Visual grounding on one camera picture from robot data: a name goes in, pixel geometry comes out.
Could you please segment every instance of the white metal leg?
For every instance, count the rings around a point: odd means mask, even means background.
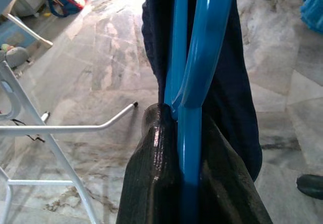
[[[51,48],[53,46],[53,43],[51,41],[48,41],[41,36],[39,36],[36,32],[31,30],[28,26],[26,26],[24,23],[22,23],[20,20],[18,20],[16,17],[14,17],[11,14],[5,14],[5,16],[11,20],[13,23],[15,23],[17,26],[19,26],[21,29],[26,31],[28,34],[36,38],[38,41],[40,41],[46,48]]]
[[[60,149],[60,147],[56,143],[53,136],[48,134],[49,132],[54,132],[54,131],[52,131],[53,129],[59,129],[59,128],[49,127],[50,131],[46,128],[46,124],[44,123],[42,118],[39,116],[36,108],[33,106],[31,101],[29,100],[28,96],[26,95],[23,88],[21,87],[19,81],[16,79],[15,75],[13,74],[13,72],[11,71],[11,69],[9,68],[9,66],[6,62],[0,62],[0,82],[1,82],[0,85],[3,87],[3,89],[5,90],[6,93],[8,91],[8,92],[13,92],[15,94],[16,98],[23,105],[26,112],[28,112],[34,118],[36,124],[38,124],[38,126],[28,128],[28,131],[30,130],[30,131],[34,132],[33,128],[35,128],[35,127],[39,127],[39,126],[45,127],[43,129],[43,131],[40,131],[41,129],[37,129],[35,131],[35,133],[36,134],[46,133],[43,136],[45,142],[48,144],[48,146],[50,147],[51,151],[55,155],[58,162],[61,163],[64,170],[67,172],[67,174],[71,178],[71,181],[10,180],[9,177],[6,175],[6,173],[2,170],[2,168],[0,168],[0,175],[3,176],[5,178],[5,180],[7,181],[7,188],[8,188],[7,197],[6,197],[5,212],[2,217],[3,222],[0,222],[0,224],[4,224],[7,217],[8,217],[11,198],[12,198],[12,185],[74,185],[80,194],[81,200],[85,206],[85,209],[87,211],[87,214],[88,214],[92,224],[98,224],[99,221],[95,215],[93,206],[91,204],[91,199],[90,199],[83,183],[81,182],[81,180],[79,179],[79,177],[75,173],[74,169],[71,167],[71,165],[67,161],[66,157],[64,156],[62,150]],[[72,132],[97,131],[97,130],[107,128],[108,126],[111,126],[113,123],[115,123],[117,120],[119,120],[126,113],[128,113],[131,109],[136,107],[137,104],[138,103],[135,102],[135,103],[129,105],[123,111],[121,111],[119,114],[117,114],[115,117],[113,117],[110,121],[106,122],[105,124],[103,124],[101,126],[72,126],[72,128],[71,127],[67,127],[67,128],[69,128],[68,130],[72,129]],[[57,132],[58,133],[68,132],[68,131],[66,131],[67,128],[66,127],[65,127],[65,129],[63,128],[63,131],[61,131],[62,128],[60,128],[61,132],[59,130]]]

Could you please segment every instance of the marble floor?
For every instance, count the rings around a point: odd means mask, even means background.
[[[157,83],[141,36],[144,0],[88,0],[79,14],[35,29],[40,47],[20,82],[50,125],[100,124],[134,100],[111,128],[55,135],[90,193],[102,223],[115,223],[125,166],[141,137]],[[238,0],[246,67],[258,116],[263,166],[256,181],[275,224],[322,223],[323,202],[296,189],[302,173],[323,175],[323,36],[300,20],[302,0]],[[9,108],[0,92],[2,111]],[[32,124],[22,112],[19,119]],[[14,179],[68,179],[46,144],[0,136],[0,165]],[[0,213],[4,182],[0,180]],[[15,188],[9,223],[90,223],[75,188]]]

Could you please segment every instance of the white stand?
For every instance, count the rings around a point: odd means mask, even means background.
[[[24,23],[22,23],[20,20],[18,20],[16,17],[10,14],[16,0],[12,0],[11,3],[7,6],[5,11],[3,12],[3,15],[7,17],[9,20],[11,20],[13,23],[15,23],[17,26],[19,26],[21,29],[29,33],[31,36],[33,36],[35,39],[40,41],[46,48],[51,48],[53,43],[51,41],[48,41],[41,36],[39,36],[37,33],[35,33],[33,30],[31,30],[28,26],[26,26]]]
[[[41,117],[39,116],[36,108],[33,106],[28,96],[24,92],[21,87],[19,81],[16,79],[15,75],[9,68],[8,64],[3,61],[0,62],[0,85],[4,89],[5,93],[9,97],[9,100],[12,104],[11,112],[6,115],[1,115],[0,120],[11,120],[15,116],[19,114],[22,105],[25,110],[33,116],[36,124],[38,126],[15,126],[15,127],[7,127],[0,126],[0,135],[32,135],[32,134],[44,134],[43,138],[45,142],[50,147],[51,151],[55,155],[58,162],[60,162],[66,171],[66,173],[71,178],[71,181],[58,181],[58,180],[11,180],[5,171],[0,167],[0,176],[4,177],[7,183],[7,195],[6,195],[6,203],[4,213],[2,218],[0,219],[0,224],[5,224],[8,218],[10,205],[12,202],[13,195],[13,185],[59,185],[66,186],[72,185],[75,186],[77,191],[80,194],[81,200],[85,206],[87,214],[91,220],[92,224],[99,224],[99,221],[95,215],[93,206],[91,204],[91,200],[88,196],[88,193],[82,184],[81,180],[75,173],[74,169],[71,167],[66,157],[64,156],[62,150],[56,143],[50,133],[71,133],[71,132],[91,132],[97,130],[103,130],[111,125],[113,125],[116,121],[121,119],[126,113],[135,108],[138,103],[134,102],[124,108],[120,113],[114,116],[108,122],[100,125],[100,126],[46,126]]]

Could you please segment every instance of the navy fabric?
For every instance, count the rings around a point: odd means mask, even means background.
[[[147,57],[157,77],[160,103],[164,101],[173,2],[174,0],[146,0],[143,4],[142,34]],[[188,3],[188,44],[195,3],[196,0],[189,0]],[[203,105],[203,112],[212,117],[255,180],[261,168],[262,153],[257,118],[244,64],[236,0],[232,3],[218,66]]]

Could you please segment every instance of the gray object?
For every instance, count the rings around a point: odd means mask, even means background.
[[[6,60],[10,68],[22,65],[28,58],[28,51],[20,46],[10,49],[6,54]]]

